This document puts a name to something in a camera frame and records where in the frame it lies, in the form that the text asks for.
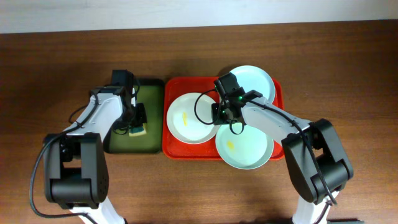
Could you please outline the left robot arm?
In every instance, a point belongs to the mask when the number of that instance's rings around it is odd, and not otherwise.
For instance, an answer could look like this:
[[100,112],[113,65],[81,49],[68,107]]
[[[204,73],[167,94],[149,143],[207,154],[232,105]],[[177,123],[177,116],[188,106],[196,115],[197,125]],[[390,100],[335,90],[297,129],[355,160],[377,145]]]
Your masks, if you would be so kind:
[[108,198],[104,149],[111,130],[137,114],[134,84],[100,86],[76,121],[44,140],[44,194],[51,203],[85,223],[125,223]]

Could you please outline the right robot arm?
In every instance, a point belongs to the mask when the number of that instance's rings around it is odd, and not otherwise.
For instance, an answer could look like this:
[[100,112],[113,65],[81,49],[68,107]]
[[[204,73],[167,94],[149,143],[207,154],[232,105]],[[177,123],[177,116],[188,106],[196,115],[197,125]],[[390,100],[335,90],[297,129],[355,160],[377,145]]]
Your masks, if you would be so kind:
[[214,121],[260,130],[283,148],[290,180],[299,194],[291,223],[328,223],[336,196],[354,176],[343,145],[326,119],[312,122],[274,106],[259,92],[221,93]]

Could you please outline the light green plate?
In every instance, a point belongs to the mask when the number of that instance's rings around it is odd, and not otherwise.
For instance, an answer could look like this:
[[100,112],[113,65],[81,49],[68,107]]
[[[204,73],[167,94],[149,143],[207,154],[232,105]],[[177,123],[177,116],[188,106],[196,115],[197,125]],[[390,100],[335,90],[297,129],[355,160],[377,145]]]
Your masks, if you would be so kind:
[[240,123],[220,126],[215,144],[218,154],[227,164],[237,169],[250,170],[263,166],[274,151],[274,141],[262,131]]

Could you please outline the light blue plate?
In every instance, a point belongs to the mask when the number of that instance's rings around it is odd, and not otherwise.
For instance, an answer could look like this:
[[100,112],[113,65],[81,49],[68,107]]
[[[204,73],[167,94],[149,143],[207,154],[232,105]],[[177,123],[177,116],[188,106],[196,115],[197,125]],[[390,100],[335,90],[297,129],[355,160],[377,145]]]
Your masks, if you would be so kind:
[[247,93],[255,90],[262,94],[269,103],[276,98],[276,88],[270,75],[259,67],[252,65],[238,66],[230,71],[235,75],[237,83]]

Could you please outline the green yellow sponge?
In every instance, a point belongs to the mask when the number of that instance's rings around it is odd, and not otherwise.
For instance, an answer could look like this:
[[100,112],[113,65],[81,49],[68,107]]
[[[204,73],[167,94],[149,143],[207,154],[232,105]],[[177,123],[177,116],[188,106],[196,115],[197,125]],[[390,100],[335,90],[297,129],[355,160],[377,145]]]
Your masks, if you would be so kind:
[[142,136],[145,134],[147,134],[145,123],[129,128],[129,136],[130,137],[137,137],[137,136]]

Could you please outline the white plate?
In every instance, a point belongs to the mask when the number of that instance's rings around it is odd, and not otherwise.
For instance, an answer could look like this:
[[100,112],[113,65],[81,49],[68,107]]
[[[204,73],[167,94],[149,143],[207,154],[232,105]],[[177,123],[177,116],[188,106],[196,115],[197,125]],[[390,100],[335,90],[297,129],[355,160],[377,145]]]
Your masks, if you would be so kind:
[[218,132],[220,125],[203,124],[195,116],[195,102],[200,93],[187,93],[174,100],[167,110],[166,122],[172,136],[187,144],[209,141]]

